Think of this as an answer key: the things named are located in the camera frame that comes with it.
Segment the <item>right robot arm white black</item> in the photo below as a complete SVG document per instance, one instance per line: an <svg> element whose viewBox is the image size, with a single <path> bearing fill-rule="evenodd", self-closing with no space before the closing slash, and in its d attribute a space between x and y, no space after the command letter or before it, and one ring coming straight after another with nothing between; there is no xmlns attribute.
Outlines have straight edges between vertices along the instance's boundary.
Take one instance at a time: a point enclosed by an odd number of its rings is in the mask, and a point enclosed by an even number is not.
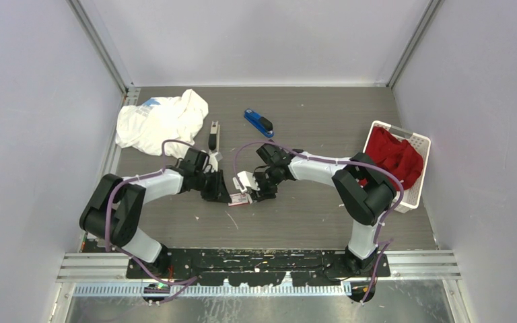
<svg viewBox="0 0 517 323"><path fill-rule="evenodd" d="M345 265L355 276L364 276L373 267L378 252L380 220L390 210L397 190L392 180L364 153L331 159L300 149L286 150L272 143L257 149L263 161L254 172L239 172L241 191L254 201L274 199L278 186L287 180L326 184L337 190L353 220L345 249Z"/></svg>

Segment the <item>blue black stapler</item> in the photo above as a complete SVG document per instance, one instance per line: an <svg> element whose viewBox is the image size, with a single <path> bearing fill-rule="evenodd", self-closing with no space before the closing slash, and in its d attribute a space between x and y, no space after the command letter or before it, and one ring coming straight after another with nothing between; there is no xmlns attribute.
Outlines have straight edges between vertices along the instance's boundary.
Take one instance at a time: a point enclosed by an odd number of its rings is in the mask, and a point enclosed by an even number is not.
<svg viewBox="0 0 517 323"><path fill-rule="evenodd" d="M244 118L266 138L274 136L273 123L251 109L244 111Z"/></svg>

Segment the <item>staple box lid sleeve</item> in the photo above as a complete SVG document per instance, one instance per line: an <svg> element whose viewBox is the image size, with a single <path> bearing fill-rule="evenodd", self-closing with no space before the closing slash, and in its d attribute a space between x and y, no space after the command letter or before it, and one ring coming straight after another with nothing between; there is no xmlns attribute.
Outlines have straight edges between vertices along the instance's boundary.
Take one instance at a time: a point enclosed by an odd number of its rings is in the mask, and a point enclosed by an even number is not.
<svg viewBox="0 0 517 323"><path fill-rule="evenodd" d="M252 198L248 193L235 193L230 195L229 207L252 204Z"/></svg>

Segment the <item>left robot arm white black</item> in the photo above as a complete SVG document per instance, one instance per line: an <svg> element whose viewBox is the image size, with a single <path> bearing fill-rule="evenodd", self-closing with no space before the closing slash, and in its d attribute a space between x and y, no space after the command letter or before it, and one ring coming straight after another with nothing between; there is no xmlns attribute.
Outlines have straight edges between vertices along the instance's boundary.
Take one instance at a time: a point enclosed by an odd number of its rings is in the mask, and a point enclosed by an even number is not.
<svg viewBox="0 0 517 323"><path fill-rule="evenodd" d="M204 151L188 148L175 166L142 176L103 176L81 217L82 230L143 261L143 269L154 278L170 267L167 248L139 229L145 204L165 196L196 190L209 202L230 203L223 172L210 163Z"/></svg>

